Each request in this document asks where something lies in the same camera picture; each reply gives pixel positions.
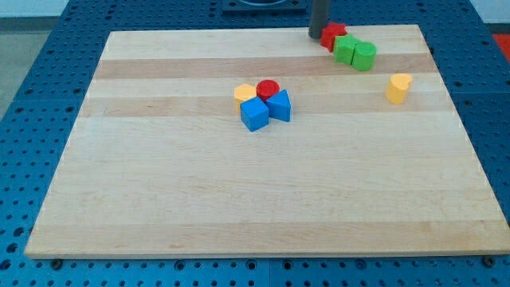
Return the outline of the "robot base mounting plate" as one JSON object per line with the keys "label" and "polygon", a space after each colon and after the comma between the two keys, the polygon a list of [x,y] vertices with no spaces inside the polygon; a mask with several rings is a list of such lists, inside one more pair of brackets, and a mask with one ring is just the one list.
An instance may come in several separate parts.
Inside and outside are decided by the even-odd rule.
{"label": "robot base mounting plate", "polygon": [[305,12],[306,0],[223,0],[222,13]]}

